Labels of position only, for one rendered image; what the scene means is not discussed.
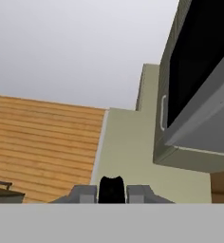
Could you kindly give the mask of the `dark grey flat appliance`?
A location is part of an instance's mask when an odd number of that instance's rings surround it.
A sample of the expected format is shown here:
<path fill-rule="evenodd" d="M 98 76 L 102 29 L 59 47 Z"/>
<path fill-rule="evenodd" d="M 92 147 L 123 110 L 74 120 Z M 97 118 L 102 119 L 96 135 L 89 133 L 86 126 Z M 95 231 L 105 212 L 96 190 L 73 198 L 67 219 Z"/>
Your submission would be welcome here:
<path fill-rule="evenodd" d="M 24 193 L 12 191 L 11 182 L 0 180 L 0 203 L 22 203 L 25 197 Z"/>

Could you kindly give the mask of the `pale green cupboard run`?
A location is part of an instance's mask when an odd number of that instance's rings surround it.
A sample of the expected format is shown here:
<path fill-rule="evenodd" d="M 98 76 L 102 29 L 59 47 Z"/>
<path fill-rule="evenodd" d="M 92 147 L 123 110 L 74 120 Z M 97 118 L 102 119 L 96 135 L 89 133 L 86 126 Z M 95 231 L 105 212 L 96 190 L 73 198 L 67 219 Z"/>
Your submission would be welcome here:
<path fill-rule="evenodd" d="M 122 177 L 125 185 L 148 185 L 175 203 L 210 203 L 210 176 L 156 165 L 153 162 L 159 66 L 145 64 L 140 76 L 137 111 L 105 111 L 90 183 L 102 177 Z"/>

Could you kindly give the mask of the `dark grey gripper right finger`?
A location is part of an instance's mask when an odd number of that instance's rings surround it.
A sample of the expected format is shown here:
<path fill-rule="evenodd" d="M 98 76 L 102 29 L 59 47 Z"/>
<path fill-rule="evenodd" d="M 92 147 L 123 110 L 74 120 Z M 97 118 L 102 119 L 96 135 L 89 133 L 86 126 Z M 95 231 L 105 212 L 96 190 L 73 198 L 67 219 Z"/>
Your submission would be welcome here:
<path fill-rule="evenodd" d="M 171 200 L 156 195 L 149 185 L 127 185 L 126 196 L 129 204 L 171 203 Z"/>

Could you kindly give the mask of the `black rounded object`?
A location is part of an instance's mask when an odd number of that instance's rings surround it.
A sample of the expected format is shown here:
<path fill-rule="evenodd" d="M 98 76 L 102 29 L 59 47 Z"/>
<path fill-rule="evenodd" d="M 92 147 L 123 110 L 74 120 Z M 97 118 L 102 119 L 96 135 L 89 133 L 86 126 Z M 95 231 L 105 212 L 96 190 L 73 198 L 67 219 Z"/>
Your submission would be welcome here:
<path fill-rule="evenodd" d="M 124 183 L 122 177 L 102 177 L 99 187 L 99 203 L 124 203 Z"/>

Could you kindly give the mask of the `brown wooden cupboard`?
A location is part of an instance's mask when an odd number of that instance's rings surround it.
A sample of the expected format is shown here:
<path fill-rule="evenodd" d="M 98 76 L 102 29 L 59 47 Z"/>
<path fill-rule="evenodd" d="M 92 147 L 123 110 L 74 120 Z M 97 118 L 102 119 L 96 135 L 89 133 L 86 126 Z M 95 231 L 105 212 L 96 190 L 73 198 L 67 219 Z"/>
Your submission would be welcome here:
<path fill-rule="evenodd" d="M 211 174 L 212 203 L 224 203 L 224 172 Z"/>

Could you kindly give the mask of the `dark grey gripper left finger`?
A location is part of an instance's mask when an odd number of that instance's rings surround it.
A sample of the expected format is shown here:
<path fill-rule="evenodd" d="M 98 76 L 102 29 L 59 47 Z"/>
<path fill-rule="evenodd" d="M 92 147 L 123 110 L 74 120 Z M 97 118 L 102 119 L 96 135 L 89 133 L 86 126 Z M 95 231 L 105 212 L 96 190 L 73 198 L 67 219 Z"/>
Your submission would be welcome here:
<path fill-rule="evenodd" d="M 75 185 L 67 196 L 61 196 L 53 200 L 53 203 L 93 204 L 96 202 L 96 185 Z"/>

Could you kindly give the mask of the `olive microwave with black door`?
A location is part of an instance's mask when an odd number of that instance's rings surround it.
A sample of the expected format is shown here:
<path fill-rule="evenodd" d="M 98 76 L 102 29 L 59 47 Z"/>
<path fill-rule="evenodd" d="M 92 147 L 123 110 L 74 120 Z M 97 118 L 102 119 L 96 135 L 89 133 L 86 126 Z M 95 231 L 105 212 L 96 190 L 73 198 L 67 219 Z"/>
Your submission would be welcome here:
<path fill-rule="evenodd" d="M 224 172 L 224 0 L 178 2 L 159 65 L 153 162 Z"/>

